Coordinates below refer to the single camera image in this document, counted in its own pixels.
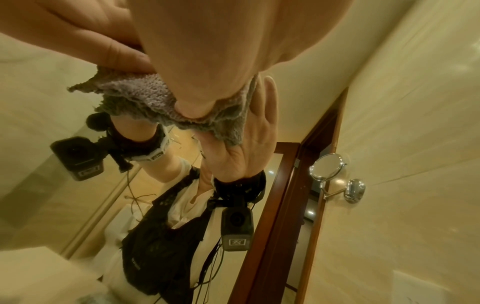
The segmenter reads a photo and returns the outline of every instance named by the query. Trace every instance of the light switch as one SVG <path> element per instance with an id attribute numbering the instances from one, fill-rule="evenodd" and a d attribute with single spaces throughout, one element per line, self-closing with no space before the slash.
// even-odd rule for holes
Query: light switch
<path id="1" fill-rule="evenodd" d="M 448 304 L 448 295 L 444 287 L 400 271 L 393 272 L 391 304 Z"/>

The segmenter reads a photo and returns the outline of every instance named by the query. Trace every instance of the ceiling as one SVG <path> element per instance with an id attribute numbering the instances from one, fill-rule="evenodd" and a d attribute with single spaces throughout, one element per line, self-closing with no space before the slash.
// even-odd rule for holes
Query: ceiling
<path id="1" fill-rule="evenodd" d="M 278 87 L 279 142 L 303 140 L 413 3 L 356 0 L 320 43 L 268 70 Z"/>

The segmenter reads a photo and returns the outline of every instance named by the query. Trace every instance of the chrome wall mount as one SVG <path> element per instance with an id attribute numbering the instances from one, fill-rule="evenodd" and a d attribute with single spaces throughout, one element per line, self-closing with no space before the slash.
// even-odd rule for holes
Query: chrome wall mount
<path id="1" fill-rule="evenodd" d="M 320 157 L 311 167 L 310 176 L 320 182 L 320 189 L 324 192 L 324 198 L 328 199 L 331 196 L 343 193 L 343 197 L 349 203 L 358 203 L 364 193 L 365 184 L 357 179 L 351 179 L 346 184 L 344 189 L 336 191 L 334 193 L 328 193 L 325 190 L 325 184 L 327 181 L 334 179 L 347 164 L 339 154 L 332 153 Z"/>

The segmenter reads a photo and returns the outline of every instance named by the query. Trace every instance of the round magnifying mirror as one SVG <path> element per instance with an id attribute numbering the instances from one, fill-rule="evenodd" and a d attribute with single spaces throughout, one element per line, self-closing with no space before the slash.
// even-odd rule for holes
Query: round magnifying mirror
<path id="1" fill-rule="evenodd" d="M 345 162 L 338 154 L 327 154 L 319 158 L 310 167 L 310 176 L 318 181 L 327 181 L 340 173 L 345 166 Z"/>

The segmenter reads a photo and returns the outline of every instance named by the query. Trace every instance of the gray knit cloth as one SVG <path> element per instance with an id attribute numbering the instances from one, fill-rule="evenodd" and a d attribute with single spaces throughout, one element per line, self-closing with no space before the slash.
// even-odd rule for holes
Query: gray knit cloth
<path id="1" fill-rule="evenodd" d="M 230 146 L 242 143 L 247 111 L 257 84 L 257 76 L 235 95 L 216 103 L 212 112 L 199 119 L 187 119 L 174 109 L 175 97 L 158 74 L 125 73 L 98 67 L 95 76 L 68 90 L 103 94 L 97 112 L 117 116 L 128 114 L 180 129 L 212 131 Z"/>

